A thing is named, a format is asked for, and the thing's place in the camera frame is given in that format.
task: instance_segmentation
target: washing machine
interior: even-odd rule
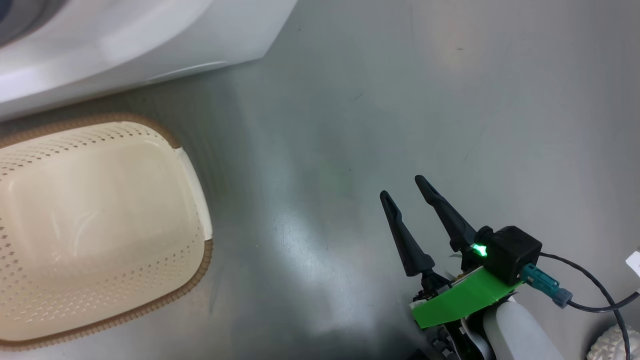
[[[0,120],[265,55],[296,0],[0,0]]]

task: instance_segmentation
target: black cable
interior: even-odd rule
[[[569,300],[566,304],[571,306],[571,307],[574,307],[575,309],[582,310],[582,311],[587,311],[588,313],[607,313],[609,311],[617,310],[617,309],[623,307],[624,305],[627,305],[628,303],[630,303],[633,300],[637,299],[638,296],[640,296],[640,294],[635,292],[635,293],[627,296],[627,298],[625,300],[622,300],[621,302],[619,302],[617,304],[614,304],[614,305],[611,305],[611,306],[607,306],[607,307],[589,307],[589,306],[576,304],[571,300]]]
[[[550,259],[555,259],[558,261],[562,261],[563,263],[569,265],[570,267],[582,272],[586,277],[589,278],[589,280],[591,280],[595,286],[598,286],[598,289],[600,289],[600,292],[602,292],[602,295],[604,295],[604,297],[607,299],[607,302],[609,303],[609,305],[615,305],[616,302],[613,301],[613,298],[611,297],[611,295],[609,294],[609,292],[607,291],[607,289],[604,288],[604,286],[602,285],[602,283],[596,279],[595,276],[591,275],[590,272],[588,272],[585,268],[583,268],[582,266],[569,261],[565,258],[561,258],[559,256],[556,255],[551,255],[551,254],[546,254],[544,252],[540,253],[540,256],[544,256],[545,258],[550,258]],[[620,331],[622,332],[622,340],[625,343],[625,359],[626,360],[631,360],[631,349],[630,349],[630,345],[629,345],[629,333],[627,332],[627,326],[625,325],[625,321],[624,319],[622,319],[622,315],[620,314],[620,310],[615,309],[613,311],[613,314],[616,315],[616,320],[618,321],[618,326],[620,327]]]

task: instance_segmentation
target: cream basket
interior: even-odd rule
[[[92,334],[194,288],[212,252],[195,171],[158,124],[109,114],[0,138],[0,348]]]

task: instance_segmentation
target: teal connector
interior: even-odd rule
[[[573,294],[570,291],[560,288],[559,282],[540,270],[536,265],[526,264],[520,272],[520,279],[532,288],[547,294],[562,309],[573,298]]]

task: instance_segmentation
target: gray surface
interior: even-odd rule
[[[133,111],[167,125],[203,184],[206,278],[151,315],[9,359],[396,359],[420,344],[379,205],[388,190],[436,262],[450,252],[413,184],[476,228],[514,224],[622,299],[640,215],[633,0],[302,0],[268,55],[5,124]],[[539,265],[585,305],[604,299]],[[518,299],[566,359],[607,315]],[[638,304],[623,311],[640,328]]]

